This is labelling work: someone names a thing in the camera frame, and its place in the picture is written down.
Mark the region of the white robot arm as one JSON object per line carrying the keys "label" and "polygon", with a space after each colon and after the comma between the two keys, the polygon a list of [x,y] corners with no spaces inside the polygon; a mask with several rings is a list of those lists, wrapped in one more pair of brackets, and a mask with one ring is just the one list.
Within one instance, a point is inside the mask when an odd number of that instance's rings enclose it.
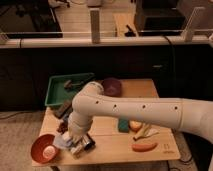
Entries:
{"label": "white robot arm", "polygon": [[202,137],[213,144],[213,101],[181,98],[120,98],[103,95],[98,82],[87,83],[72,100],[68,130],[86,134],[94,116],[142,121]]}

